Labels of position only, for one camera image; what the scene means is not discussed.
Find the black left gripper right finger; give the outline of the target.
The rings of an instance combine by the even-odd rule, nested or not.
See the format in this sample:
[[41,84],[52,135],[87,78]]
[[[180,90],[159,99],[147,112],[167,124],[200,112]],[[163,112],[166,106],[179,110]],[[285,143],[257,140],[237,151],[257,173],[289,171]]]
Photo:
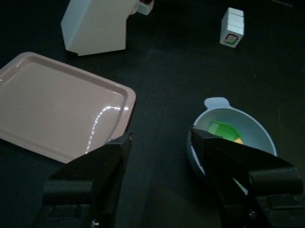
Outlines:
[[302,179],[286,160],[198,128],[190,131],[190,145],[223,228],[305,228]]

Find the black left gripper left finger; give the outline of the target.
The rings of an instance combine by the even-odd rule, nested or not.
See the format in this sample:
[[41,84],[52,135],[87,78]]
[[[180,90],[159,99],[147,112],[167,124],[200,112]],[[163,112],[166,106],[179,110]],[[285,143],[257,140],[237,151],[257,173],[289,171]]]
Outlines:
[[124,133],[49,176],[33,228],[115,228],[131,146]]

